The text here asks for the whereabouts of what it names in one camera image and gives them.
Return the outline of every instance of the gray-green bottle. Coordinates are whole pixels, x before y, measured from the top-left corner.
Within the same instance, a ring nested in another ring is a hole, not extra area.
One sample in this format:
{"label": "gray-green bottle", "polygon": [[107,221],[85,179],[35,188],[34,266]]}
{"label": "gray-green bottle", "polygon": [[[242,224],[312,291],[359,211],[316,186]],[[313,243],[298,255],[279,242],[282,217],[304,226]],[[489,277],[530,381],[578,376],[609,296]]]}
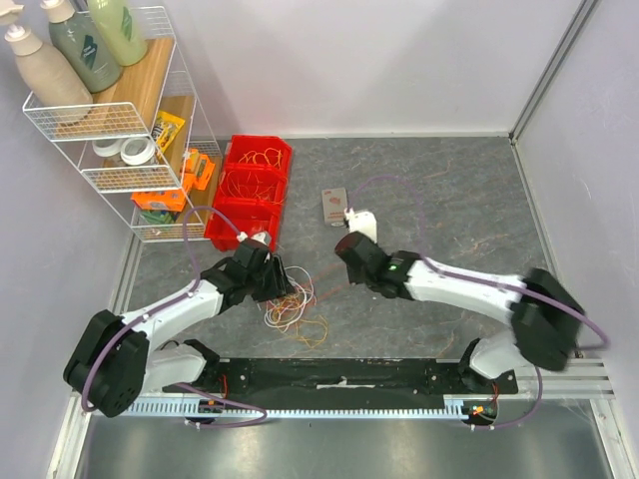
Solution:
{"label": "gray-green bottle", "polygon": [[69,60],[91,93],[106,90],[122,75],[122,67],[91,19],[75,11],[69,0],[43,0],[51,43]]}

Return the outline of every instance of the gray table surface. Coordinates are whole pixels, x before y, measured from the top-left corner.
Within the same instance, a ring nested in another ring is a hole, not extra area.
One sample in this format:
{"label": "gray table surface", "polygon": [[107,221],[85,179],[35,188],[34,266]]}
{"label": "gray table surface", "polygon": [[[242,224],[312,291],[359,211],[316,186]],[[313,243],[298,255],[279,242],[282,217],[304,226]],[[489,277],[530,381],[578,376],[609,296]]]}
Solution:
{"label": "gray table surface", "polygon": [[[294,148],[289,195],[278,251],[285,265],[318,274],[318,296],[345,286],[345,268],[333,248],[345,229],[323,223],[320,191],[354,191],[366,179],[390,174],[409,179],[424,205],[394,182],[380,182],[354,200],[374,212],[379,244],[426,250],[452,265],[496,273],[526,273],[543,266],[517,167],[505,138],[313,139],[290,141]],[[425,213],[424,235],[417,211]],[[194,242],[202,267],[223,255],[208,242]],[[180,242],[146,244],[130,308],[156,301],[192,277]],[[309,311],[328,323],[326,341],[315,349],[268,328],[264,311],[250,300],[223,315],[187,329],[178,339],[195,337],[226,356],[254,357],[442,357],[457,358],[469,341],[502,325],[493,319],[437,303],[389,300],[364,286],[343,287]],[[318,326],[303,333],[318,337]]]}

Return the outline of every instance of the bottle label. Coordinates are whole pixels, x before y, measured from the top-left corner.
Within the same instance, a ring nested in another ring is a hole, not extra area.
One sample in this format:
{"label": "bottle label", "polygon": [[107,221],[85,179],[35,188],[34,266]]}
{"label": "bottle label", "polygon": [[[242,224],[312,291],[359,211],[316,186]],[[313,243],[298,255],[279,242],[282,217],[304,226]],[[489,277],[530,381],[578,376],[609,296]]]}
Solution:
{"label": "bottle label", "polygon": [[98,44],[93,41],[91,35],[84,37],[84,47],[82,47],[82,61],[90,69],[93,70],[93,65],[96,63],[96,56],[98,55]]}
{"label": "bottle label", "polygon": [[131,13],[129,13],[129,9],[127,7],[124,7],[120,31],[127,40],[131,41],[131,36],[133,35],[133,18],[131,17]]}

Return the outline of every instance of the beige bottle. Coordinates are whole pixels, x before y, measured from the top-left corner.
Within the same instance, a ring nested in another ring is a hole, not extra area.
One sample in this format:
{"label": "beige bottle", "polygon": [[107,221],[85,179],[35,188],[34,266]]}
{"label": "beige bottle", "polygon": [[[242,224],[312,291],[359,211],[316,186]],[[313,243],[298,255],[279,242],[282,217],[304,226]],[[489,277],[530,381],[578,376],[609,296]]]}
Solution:
{"label": "beige bottle", "polygon": [[[0,24],[13,23],[24,8],[12,2],[0,2]],[[66,58],[56,48],[40,40],[30,28],[11,24],[5,35],[16,55],[18,71],[33,93],[45,107],[77,108],[57,109],[54,115],[59,123],[72,124],[87,116],[93,98],[71,68]]]}

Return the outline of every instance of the yellow package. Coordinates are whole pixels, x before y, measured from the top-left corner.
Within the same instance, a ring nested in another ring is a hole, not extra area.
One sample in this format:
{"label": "yellow package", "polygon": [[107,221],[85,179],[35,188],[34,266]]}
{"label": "yellow package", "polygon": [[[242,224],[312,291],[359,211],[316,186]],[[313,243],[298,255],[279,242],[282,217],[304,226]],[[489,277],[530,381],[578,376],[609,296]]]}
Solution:
{"label": "yellow package", "polygon": [[186,121],[180,117],[162,110],[158,111],[156,123],[151,130],[151,138],[158,144],[162,153],[167,151],[185,123]]}

